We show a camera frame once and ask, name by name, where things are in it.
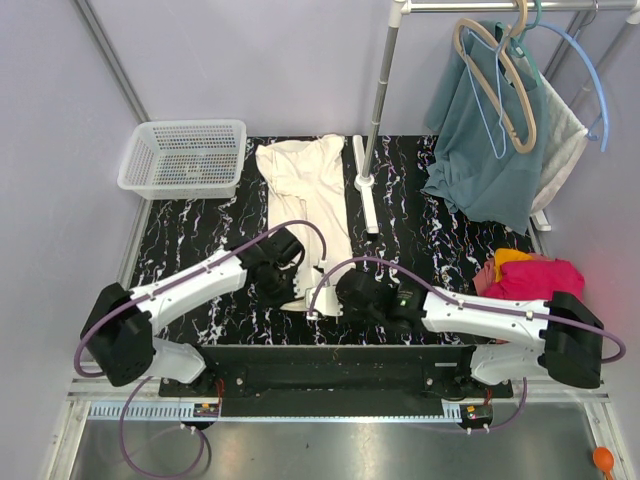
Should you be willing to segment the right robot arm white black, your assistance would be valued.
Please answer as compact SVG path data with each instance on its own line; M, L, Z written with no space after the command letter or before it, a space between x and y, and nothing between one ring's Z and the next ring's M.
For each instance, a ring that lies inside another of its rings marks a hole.
M507 301L428 291L415 282L385 286L367 273L349 270L336 295L348 320L383 326L400 334L461 333L490 338L473 348L454 371L466 396L488 385L547 375L576 388L596 389L601 380L602 322L573 294L548 300Z

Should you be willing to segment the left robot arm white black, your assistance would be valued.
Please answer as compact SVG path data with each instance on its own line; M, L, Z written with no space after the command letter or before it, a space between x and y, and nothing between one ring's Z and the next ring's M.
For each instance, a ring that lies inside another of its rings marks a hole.
M81 340L114 387L141 377L180 382L196 396L215 386L216 372L187 343L159 333L200 305L252 285L263 302L294 300L294 277L305 257L302 243L286 228L259 236L244 250L217 250L206 260L164 280L124 289L105 287L81 332Z

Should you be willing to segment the cream white t shirt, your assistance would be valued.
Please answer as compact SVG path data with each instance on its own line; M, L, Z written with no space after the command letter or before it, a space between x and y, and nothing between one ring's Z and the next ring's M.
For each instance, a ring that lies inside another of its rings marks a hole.
M260 145L255 151L256 165L268 187L268 226L306 220L318 227L326 240L327 254L323 255L314 230L291 225L289 230L305 250L301 265L315 265L324 259L329 270L353 255L341 157L344 144L344 137L329 134L313 141ZM294 300L282 309L302 312L306 309L305 300Z

